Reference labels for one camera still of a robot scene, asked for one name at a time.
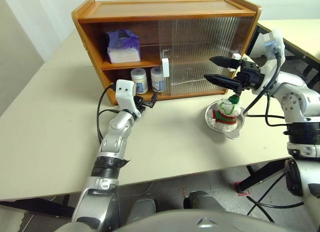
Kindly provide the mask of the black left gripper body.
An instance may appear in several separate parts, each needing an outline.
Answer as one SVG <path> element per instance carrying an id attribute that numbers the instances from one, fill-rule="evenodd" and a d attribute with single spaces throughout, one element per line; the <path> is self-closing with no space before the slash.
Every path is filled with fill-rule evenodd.
<path id="1" fill-rule="evenodd" d="M 135 95 L 133 97 L 133 100 L 135 103 L 135 107 L 141 114 L 146 110 L 146 107 L 153 108 L 154 106 L 153 99 L 151 101 L 145 101 L 143 97 Z"/>

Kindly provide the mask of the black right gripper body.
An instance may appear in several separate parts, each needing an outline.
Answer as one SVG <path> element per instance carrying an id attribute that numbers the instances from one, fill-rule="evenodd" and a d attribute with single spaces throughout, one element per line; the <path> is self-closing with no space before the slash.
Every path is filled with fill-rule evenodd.
<path id="1" fill-rule="evenodd" d="M 237 97 L 240 97 L 244 90 L 255 90 L 260 87 L 264 80 L 264 75 L 255 62 L 246 59 L 235 59 L 234 66 L 236 68 L 240 67 L 234 77 L 234 80 L 239 82 L 239 85 L 234 89 Z"/>

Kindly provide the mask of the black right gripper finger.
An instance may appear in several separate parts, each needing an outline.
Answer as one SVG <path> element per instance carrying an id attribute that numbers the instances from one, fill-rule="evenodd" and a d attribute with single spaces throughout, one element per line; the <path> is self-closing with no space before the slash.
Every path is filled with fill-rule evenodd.
<path id="1" fill-rule="evenodd" d="M 237 69 L 242 63 L 241 59 L 233 59 L 225 56 L 214 56 L 209 60 L 215 65 L 227 69 Z"/>
<path id="2" fill-rule="evenodd" d="M 226 88 L 234 92 L 242 91 L 242 84 L 238 80 L 230 79 L 219 74 L 205 74 L 204 78 L 213 85 Z"/>

